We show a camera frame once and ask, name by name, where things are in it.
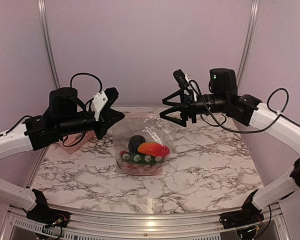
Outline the clear zip top bag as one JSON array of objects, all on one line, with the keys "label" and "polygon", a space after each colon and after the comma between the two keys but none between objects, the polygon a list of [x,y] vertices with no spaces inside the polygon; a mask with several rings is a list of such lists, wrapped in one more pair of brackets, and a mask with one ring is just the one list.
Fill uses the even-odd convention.
[{"label": "clear zip top bag", "polygon": [[128,113],[112,128],[116,170],[156,176],[172,153],[177,130],[157,114]]}]

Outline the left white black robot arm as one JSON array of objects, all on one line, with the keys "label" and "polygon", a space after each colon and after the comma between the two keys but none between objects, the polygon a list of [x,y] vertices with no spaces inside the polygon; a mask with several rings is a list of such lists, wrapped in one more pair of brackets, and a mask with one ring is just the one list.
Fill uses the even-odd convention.
[{"label": "left white black robot arm", "polygon": [[91,109],[78,98],[73,87],[61,87],[49,94],[49,106],[42,115],[24,116],[11,129],[0,133],[0,160],[44,149],[68,136],[93,131],[101,140],[124,113],[111,108],[119,92],[110,87],[96,93]]}]

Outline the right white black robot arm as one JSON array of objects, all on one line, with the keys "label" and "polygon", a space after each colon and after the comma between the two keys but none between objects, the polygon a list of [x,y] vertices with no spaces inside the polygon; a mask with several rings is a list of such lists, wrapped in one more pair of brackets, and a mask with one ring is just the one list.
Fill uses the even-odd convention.
[{"label": "right white black robot arm", "polygon": [[173,77],[179,90],[162,99],[169,108],[162,111],[160,117],[186,127],[188,120],[196,123],[198,115],[222,113],[246,127],[253,127],[251,134],[265,132],[299,155],[292,170],[264,188],[255,190],[245,200],[237,219],[248,224],[268,205],[300,190],[300,124],[252,95],[239,96],[234,70],[213,68],[209,74],[210,94],[202,94],[195,80],[180,69],[174,71]]}]

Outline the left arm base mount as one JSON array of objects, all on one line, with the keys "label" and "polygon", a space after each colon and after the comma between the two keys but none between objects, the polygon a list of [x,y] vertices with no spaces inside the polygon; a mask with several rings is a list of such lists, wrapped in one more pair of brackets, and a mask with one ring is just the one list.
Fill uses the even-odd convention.
[{"label": "left arm base mount", "polygon": [[37,204],[32,210],[26,210],[26,217],[30,220],[45,224],[48,228],[54,226],[66,228],[70,213],[68,211],[50,208],[48,205]]}]

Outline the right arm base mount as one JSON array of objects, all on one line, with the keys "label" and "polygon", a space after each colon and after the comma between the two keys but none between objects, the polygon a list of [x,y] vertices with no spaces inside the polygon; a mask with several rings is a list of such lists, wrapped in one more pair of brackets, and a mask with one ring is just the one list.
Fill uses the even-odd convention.
[{"label": "right arm base mount", "polygon": [[252,213],[246,209],[224,212],[219,217],[219,222],[223,225],[224,229],[251,225],[254,223],[262,222],[263,220],[264,215],[261,211]]}]

